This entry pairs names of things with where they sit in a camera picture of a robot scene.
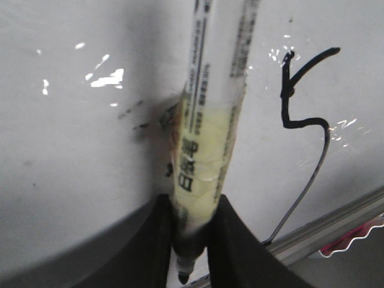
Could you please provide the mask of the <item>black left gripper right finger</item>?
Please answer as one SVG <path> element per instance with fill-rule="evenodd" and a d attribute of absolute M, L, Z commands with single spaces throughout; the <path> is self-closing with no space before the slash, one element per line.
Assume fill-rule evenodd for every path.
<path fill-rule="evenodd" d="M 212 287 L 311 287 L 276 259 L 250 232 L 225 195 L 209 225 Z"/>

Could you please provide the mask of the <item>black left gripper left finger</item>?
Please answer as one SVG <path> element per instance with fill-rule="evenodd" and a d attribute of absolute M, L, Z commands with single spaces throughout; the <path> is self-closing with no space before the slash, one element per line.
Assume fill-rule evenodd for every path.
<path fill-rule="evenodd" d="M 165 287 L 169 197 L 157 196 L 78 247 L 1 281 L 1 287 Z"/>

